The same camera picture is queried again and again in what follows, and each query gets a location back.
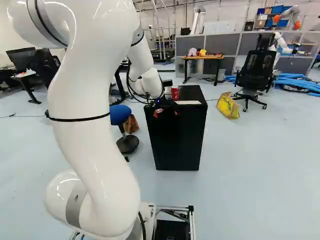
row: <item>black office chair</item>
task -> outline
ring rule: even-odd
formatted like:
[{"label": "black office chair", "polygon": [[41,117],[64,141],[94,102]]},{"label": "black office chair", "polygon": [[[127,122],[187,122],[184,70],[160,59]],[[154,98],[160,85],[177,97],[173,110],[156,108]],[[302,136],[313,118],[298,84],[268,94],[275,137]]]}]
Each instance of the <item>black office chair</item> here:
[{"label": "black office chair", "polygon": [[249,100],[263,105],[262,109],[267,108],[266,103],[258,100],[257,90],[266,90],[266,93],[269,91],[274,80],[273,66],[276,54],[275,51],[270,50],[251,50],[242,69],[237,69],[234,86],[243,87],[243,93],[236,93],[233,100],[245,100],[244,112],[248,110]]},{"label": "black office chair", "polygon": [[40,76],[46,88],[49,88],[60,65],[59,58],[57,56],[52,56],[48,49],[43,48],[36,51],[30,67]]}]

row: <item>yellow object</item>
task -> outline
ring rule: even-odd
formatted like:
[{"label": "yellow object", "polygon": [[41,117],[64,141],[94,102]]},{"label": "yellow object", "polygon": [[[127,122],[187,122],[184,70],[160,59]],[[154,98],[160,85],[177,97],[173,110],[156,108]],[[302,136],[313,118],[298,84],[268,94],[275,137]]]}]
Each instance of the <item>yellow object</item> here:
[{"label": "yellow object", "polygon": [[200,56],[200,57],[204,57],[204,56],[206,55],[206,53],[207,53],[207,50],[201,49],[201,50],[199,51],[199,56]]},{"label": "yellow object", "polygon": [[232,99],[231,92],[222,93],[216,104],[216,108],[228,119],[240,118],[239,107],[240,105]]}]

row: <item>yellow bag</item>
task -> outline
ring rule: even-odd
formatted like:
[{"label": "yellow bag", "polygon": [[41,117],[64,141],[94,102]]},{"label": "yellow bag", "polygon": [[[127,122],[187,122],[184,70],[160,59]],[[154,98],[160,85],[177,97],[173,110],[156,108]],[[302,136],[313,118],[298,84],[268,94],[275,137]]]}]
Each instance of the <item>yellow bag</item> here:
[{"label": "yellow bag", "polygon": [[228,119],[240,118],[240,114],[239,114],[240,105],[232,99],[231,92],[222,93],[216,104],[216,107]]}]

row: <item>red can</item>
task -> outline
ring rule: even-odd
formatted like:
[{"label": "red can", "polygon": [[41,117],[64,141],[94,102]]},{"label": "red can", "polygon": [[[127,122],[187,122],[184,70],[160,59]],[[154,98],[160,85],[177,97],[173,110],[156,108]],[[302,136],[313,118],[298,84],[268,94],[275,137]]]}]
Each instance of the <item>red can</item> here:
[{"label": "red can", "polygon": [[179,87],[172,86],[171,87],[172,100],[179,100]]}]

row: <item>brown paper bag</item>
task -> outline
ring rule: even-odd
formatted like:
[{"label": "brown paper bag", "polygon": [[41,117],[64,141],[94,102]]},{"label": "brown paper bag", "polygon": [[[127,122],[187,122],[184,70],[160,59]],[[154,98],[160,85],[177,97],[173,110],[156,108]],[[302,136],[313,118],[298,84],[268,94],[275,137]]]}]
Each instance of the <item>brown paper bag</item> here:
[{"label": "brown paper bag", "polygon": [[124,131],[128,134],[135,133],[139,130],[138,122],[133,114],[123,123]]}]

